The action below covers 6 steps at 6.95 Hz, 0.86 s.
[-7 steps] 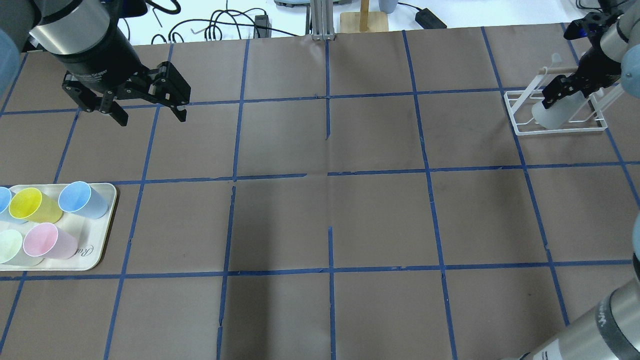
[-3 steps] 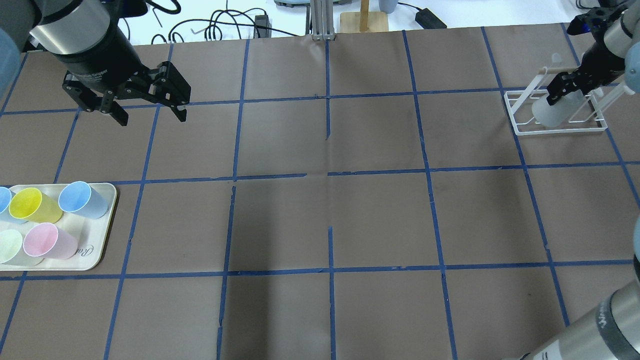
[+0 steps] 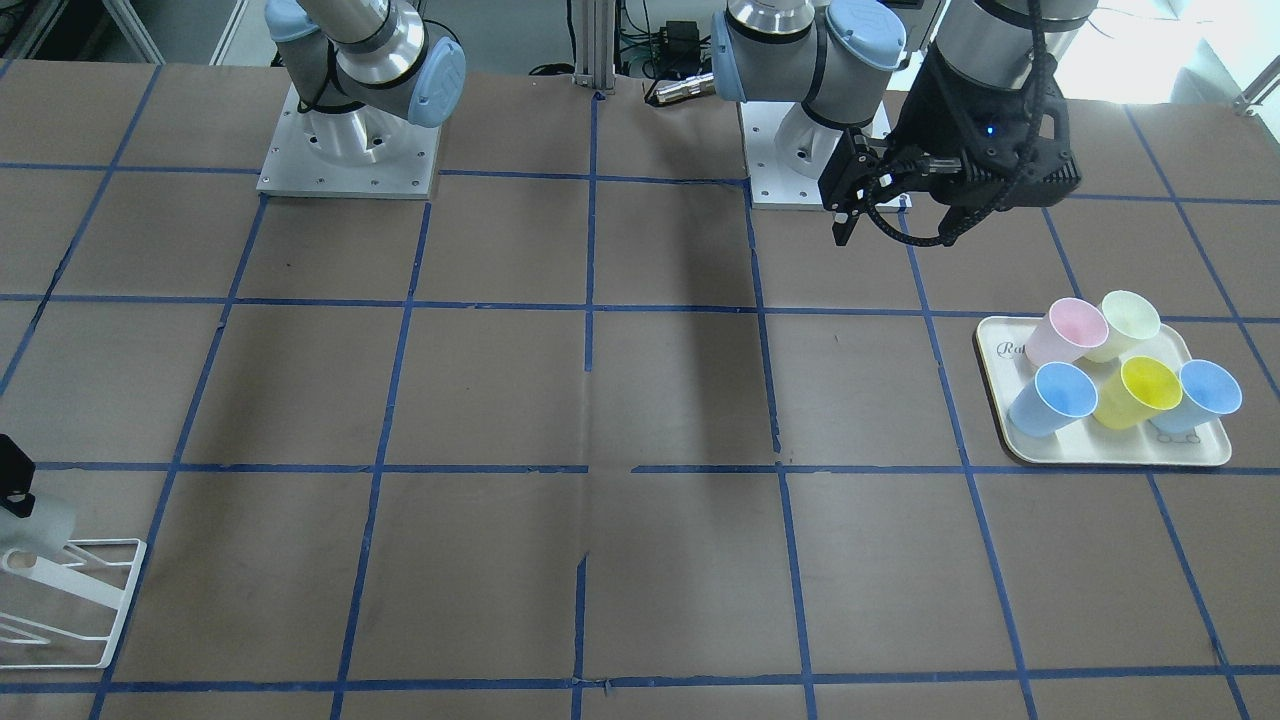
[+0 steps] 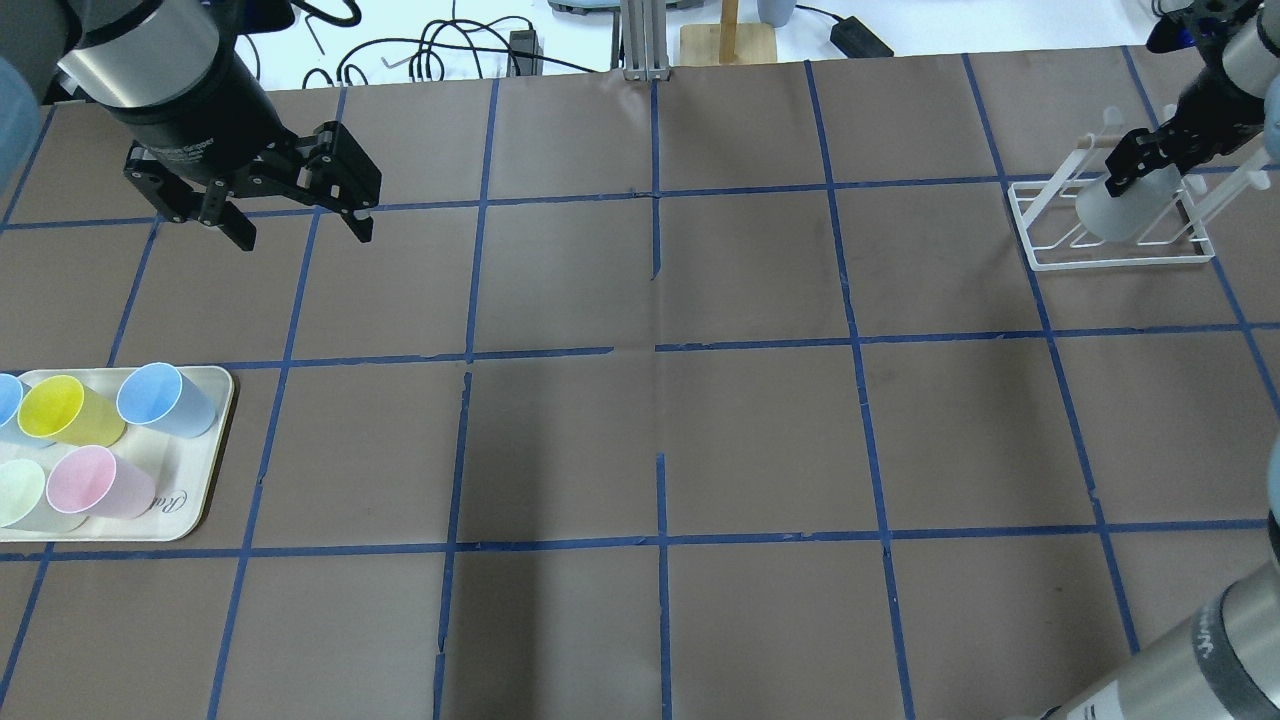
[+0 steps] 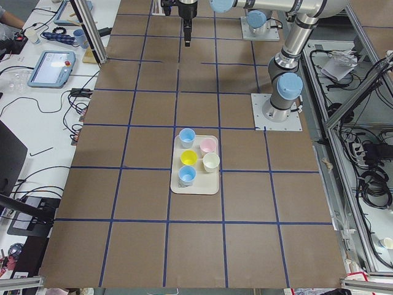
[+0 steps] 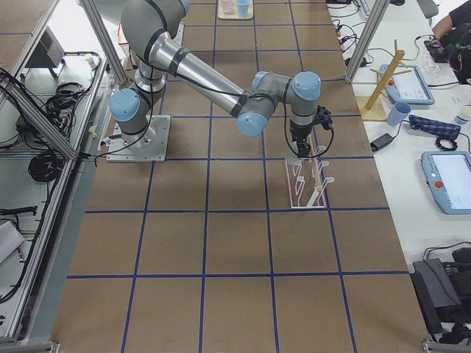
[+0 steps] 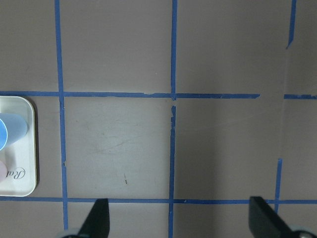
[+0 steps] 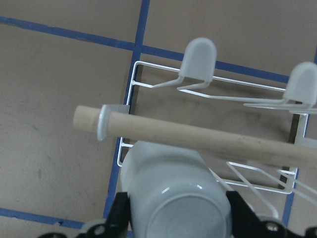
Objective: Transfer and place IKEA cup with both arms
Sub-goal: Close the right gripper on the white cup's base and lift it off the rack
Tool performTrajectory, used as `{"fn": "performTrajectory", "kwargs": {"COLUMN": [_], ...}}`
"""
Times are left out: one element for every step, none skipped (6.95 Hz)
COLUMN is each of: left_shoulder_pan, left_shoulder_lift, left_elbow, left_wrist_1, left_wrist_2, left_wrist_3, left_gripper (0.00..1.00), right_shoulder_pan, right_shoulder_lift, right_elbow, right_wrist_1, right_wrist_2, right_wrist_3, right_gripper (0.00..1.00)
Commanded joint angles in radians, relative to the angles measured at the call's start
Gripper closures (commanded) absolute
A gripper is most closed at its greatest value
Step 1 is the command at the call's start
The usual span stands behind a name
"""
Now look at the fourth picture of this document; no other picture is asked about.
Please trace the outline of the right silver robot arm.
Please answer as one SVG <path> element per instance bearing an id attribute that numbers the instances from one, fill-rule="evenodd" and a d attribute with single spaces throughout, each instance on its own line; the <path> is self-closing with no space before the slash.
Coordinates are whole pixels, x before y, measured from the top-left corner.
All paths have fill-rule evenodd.
<path id="1" fill-rule="evenodd" d="M 1110 108 L 1029 201 L 1010 197 L 1034 269 L 1029 229 L 1073 202 L 1070 245 L 1144 245 L 1171 211 L 1179 234 L 1208 243 L 1207 223 L 1245 190 L 1267 190 L 1277 160 L 1277 4 L 1156 1 L 1147 47 L 1194 47 L 1203 65 L 1155 128 L 1121 132 Z M 1275 719 L 1277 716 L 1277 456 L 1266 470 L 1268 556 L 1174 629 L 1048 719 Z"/>

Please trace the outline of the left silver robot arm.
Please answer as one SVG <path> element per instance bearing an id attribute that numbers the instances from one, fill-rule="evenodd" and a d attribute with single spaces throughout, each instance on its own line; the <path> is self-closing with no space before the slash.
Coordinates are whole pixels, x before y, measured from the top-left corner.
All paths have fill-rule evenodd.
<path id="1" fill-rule="evenodd" d="M 239 249 L 257 231 L 237 199 L 284 197 L 338 214 L 372 240 L 381 172 L 339 122 L 288 129 L 236 51 L 284 29 L 306 3 L 5 1 L 3 176 L 33 151 L 40 104 L 64 73 L 133 142 L 123 176 L 156 214 L 219 229 Z"/>

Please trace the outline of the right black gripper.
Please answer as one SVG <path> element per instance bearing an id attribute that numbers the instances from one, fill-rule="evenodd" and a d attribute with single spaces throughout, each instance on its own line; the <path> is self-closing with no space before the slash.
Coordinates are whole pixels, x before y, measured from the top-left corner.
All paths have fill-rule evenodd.
<path id="1" fill-rule="evenodd" d="M 1155 170 L 1175 167 L 1180 174 L 1226 156 L 1263 128 L 1265 101 L 1225 85 L 1194 85 L 1172 118 L 1156 129 L 1128 131 L 1106 158 L 1105 188 L 1121 197 Z"/>

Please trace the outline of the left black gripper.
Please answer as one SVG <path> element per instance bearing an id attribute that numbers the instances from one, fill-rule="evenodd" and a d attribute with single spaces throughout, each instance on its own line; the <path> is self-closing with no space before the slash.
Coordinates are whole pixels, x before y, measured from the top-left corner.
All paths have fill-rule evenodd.
<path id="1" fill-rule="evenodd" d="M 381 190 L 375 161 L 338 120 L 311 135 L 284 126 L 230 45 L 219 46 L 204 77 L 178 97 L 108 111 L 148 155 L 128 161 L 125 176 L 140 173 L 140 192 L 174 222 L 201 222 L 251 252 L 257 229 L 232 199 L 285 197 L 325 208 L 360 243 L 372 241 Z"/>

